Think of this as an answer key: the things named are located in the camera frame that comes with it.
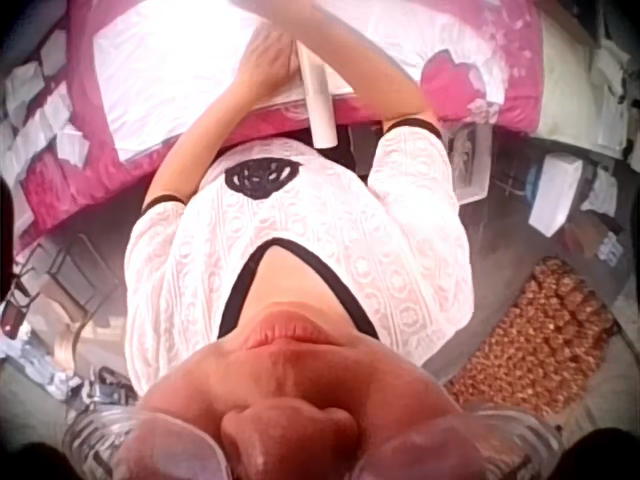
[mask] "black embroidered emblem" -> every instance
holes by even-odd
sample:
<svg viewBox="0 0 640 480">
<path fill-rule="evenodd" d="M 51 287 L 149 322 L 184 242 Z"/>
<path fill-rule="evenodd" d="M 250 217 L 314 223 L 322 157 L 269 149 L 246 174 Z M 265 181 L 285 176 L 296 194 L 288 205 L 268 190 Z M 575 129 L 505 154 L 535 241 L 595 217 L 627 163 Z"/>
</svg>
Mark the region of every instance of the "black embroidered emblem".
<svg viewBox="0 0 640 480">
<path fill-rule="evenodd" d="M 229 168 L 227 187 L 252 200 L 266 200 L 289 185 L 300 173 L 300 163 L 285 158 L 256 158 Z"/>
</svg>

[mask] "hand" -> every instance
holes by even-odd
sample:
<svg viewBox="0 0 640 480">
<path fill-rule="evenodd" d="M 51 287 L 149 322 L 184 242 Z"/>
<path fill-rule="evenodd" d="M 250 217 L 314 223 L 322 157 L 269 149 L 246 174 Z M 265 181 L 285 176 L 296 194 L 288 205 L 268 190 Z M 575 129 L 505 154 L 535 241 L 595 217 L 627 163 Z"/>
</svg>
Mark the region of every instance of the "hand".
<svg viewBox="0 0 640 480">
<path fill-rule="evenodd" d="M 235 83 L 260 102 L 274 95 L 299 70 L 296 42 L 265 23 L 254 32 L 240 60 Z"/>
<path fill-rule="evenodd" d="M 231 3 L 275 23 L 300 19 L 313 7 L 312 0 L 231 0 Z"/>
</svg>

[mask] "sleeve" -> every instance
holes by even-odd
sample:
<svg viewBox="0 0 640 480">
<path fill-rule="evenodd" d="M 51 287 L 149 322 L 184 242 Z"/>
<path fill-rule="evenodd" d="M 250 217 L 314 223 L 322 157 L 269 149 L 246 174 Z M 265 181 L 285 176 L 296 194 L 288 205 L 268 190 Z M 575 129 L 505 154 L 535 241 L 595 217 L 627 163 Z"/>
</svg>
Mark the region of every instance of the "sleeve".
<svg viewBox="0 0 640 480">
<path fill-rule="evenodd" d="M 127 285 L 125 353 L 131 380 L 139 392 L 149 386 L 147 364 L 156 333 L 169 314 L 163 295 L 171 247 L 185 206 L 177 201 L 154 203 L 145 208 L 133 227 L 124 259 Z"/>
<path fill-rule="evenodd" d="M 474 298 L 469 243 L 449 157 L 436 133 L 422 124 L 392 126 L 378 145 L 369 189 L 404 231 L 421 278 L 433 290 L 443 344 L 469 322 Z"/>
</svg>

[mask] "nose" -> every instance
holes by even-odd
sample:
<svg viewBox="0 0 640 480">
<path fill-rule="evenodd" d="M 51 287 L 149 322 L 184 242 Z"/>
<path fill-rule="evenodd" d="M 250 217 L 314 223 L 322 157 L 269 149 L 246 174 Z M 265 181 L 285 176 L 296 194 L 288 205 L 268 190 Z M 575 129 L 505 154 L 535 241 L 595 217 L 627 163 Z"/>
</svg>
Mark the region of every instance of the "nose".
<svg viewBox="0 0 640 480">
<path fill-rule="evenodd" d="M 225 415 L 222 445 L 243 480 L 342 479 L 358 450 L 356 421 L 298 399 L 273 399 Z"/>
</svg>

